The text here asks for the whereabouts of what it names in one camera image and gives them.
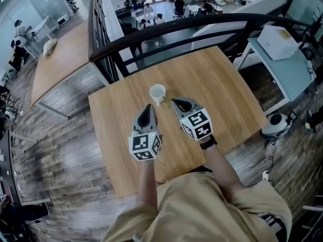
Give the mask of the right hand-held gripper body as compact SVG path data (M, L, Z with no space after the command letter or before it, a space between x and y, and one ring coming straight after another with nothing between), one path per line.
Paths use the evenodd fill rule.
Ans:
M197 103L179 101L179 121L185 134L199 141L213 133L207 110Z

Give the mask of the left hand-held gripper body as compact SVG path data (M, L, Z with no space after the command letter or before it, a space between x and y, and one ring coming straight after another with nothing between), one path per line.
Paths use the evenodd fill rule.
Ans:
M158 132L150 132L130 136L129 152L137 161L147 161L157 159L162 141Z

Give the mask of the white cup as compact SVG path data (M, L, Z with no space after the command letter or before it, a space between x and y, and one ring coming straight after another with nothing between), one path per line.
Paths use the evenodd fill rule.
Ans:
M149 90L150 97L159 107L166 97L166 88L162 84L155 84Z

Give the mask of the person's right forearm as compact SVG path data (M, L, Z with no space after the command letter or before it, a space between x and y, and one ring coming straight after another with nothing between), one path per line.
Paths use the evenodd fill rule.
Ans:
M226 200L230 201L238 191L245 189L245 186L217 145L204 150L204 153L217 185Z

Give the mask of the person's left forearm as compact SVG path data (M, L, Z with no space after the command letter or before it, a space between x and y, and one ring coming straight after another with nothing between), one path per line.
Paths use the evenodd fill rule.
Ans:
M142 162L142 170L136 201L149 205L155 212L157 211L157 189L153 160Z

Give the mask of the black wristwatch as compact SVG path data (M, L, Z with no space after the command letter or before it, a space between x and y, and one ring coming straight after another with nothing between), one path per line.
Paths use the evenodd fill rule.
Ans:
M199 142L200 142L200 147L202 150L207 150L208 148L210 148L212 146L216 146L218 144L212 134L199 140Z

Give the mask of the black metal railing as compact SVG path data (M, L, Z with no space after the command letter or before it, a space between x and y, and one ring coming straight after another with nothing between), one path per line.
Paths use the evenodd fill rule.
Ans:
M97 65L99 69L103 67L102 61L108 60L112 63L104 77L109 83L119 80L119 75L123 77L129 76L131 73L128 71L127 66L136 63L139 60L155 55L157 53L172 49L178 46L182 46L188 43L215 38L218 36L224 36L232 34L234 42L238 42L241 39L242 33L245 32L245 27L239 27L239 23L250 26L250 31L256 30L256 25L261 22L278 21L283 22L283 15L285 15L293 0L257 0L246 8L255 7L257 10L266 9L268 13L262 14L257 12L253 13L229 13L229 14L213 14L206 16L194 16L190 18L184 18L182 20L173 20L166 23L148 27L146 30L138 31L132 35L121 37L115 41L108 42L99 48L94 47L94 21L89 21L88 34L89 34L89 61ZM170 34L173 32L182 31L194 27L213 27L217 29L209 34L197 34L193 37L183 39L165 45L162 48L156 48L149 52L145 52L142 55L132 57L128 60L123 60L120 51L129 48L131 45L131 39L136 39L136 42L148 41L152 38L157 38L164 34Z

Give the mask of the white round robot device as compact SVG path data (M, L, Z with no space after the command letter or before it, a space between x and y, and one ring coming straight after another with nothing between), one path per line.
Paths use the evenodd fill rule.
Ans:
M261 129L262 135L267 139L278 139L285 135L292 122L281 113L270 114L267 117L268 124Z

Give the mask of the person's beige shirt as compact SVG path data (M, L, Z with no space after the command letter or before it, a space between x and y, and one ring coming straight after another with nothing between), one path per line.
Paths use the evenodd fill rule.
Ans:
M158 207L135 202L101 242L288 242L292 214L268 181L228 202L210 172L179 176L157 188Z

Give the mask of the small white table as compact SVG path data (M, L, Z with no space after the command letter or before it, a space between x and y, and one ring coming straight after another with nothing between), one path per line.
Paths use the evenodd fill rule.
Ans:
M201 14L202 8L198 5L188 5L189 17L198 16Z
M155 23L155 21L157 19L157 15L155 13L149 13L149 14L143 14L141 16L138 16L136 18L136 26L141 26L142 19L144 19L147 22Z

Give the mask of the black swivel chair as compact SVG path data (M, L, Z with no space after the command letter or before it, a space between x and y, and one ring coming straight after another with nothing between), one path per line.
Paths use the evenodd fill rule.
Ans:
M184 0L175 0L174 2L174 16L175 20L177 19L184 19L185 18L185 8L184 8Z

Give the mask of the long wooden table white legs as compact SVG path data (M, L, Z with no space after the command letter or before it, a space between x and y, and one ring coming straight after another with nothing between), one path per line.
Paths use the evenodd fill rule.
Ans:
M85 21L62 36L49 56L40 57L33 82L31 106L68 120L68 115L42 102L49 92L83 69L91 70L105 86L109 85L98 67L89 61L88 45L88 22Z

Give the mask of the white cardboard box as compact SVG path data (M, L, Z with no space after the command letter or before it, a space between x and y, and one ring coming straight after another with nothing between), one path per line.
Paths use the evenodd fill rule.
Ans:
M279 26L265 25L257 42L274 61L290 58L298 49L291 34Z

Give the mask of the white cloth bag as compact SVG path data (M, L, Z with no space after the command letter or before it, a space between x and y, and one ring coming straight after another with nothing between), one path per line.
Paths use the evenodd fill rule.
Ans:
M47 41L43 46L43 57L49 56L54 50L57 43L57 39L50 39L49 41Z

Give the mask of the black desk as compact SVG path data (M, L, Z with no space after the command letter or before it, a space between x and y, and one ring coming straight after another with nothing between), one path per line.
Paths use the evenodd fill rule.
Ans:
M38 141L27 138L18 134L14 134L10 131L6 131L3 137L0 139L0 194L8 194L13 204L16 206L28 206L42 203L51 202L51 198L45 198L41 200L22 201L18 189L18 179L15 176L13 168L13 151L25 150L14 148L11 145L11 138L16 138L33 144L37 144Z

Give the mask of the white desk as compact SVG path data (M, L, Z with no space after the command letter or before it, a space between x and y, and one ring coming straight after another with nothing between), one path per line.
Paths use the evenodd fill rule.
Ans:
M52 33L52 30L48 26L48 22L52 20L54 23L54 28L57 27L56 22L53 20L51 15L46 16L35 28L32 28L31 33L36 38L36 41L40 44L42 44L42 40L44 38L48 39L55 39L54 34Z

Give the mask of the black coat rack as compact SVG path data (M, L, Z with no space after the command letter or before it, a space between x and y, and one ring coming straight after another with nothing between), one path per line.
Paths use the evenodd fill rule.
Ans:
M316 56L320 55L321 45L315 36L322 28L323 12L321 12L319 8L317 8L317 10L318 15L314 13L313 23L310 28L306 28L303 32L302 43L299 46L299 49L303 52L308 61L316 59Z

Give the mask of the white frame table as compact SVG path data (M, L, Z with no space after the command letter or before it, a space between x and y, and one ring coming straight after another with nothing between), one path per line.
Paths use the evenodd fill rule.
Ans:
M248 39L242 55L234 60L233 65L240 70L245 63L254 62L256 59L265 65L284 96L280 102L265 110L265 115L294 101L316 78L315 72L309 70L308 60L300 49L290 58L272 60L255 37Z

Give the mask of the white chair frame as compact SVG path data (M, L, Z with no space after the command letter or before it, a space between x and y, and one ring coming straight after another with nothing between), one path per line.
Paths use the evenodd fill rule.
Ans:
M304 237L301 242L319 242L323 239L323 194L316 195L314 205L304 205L302 210L301 231Z

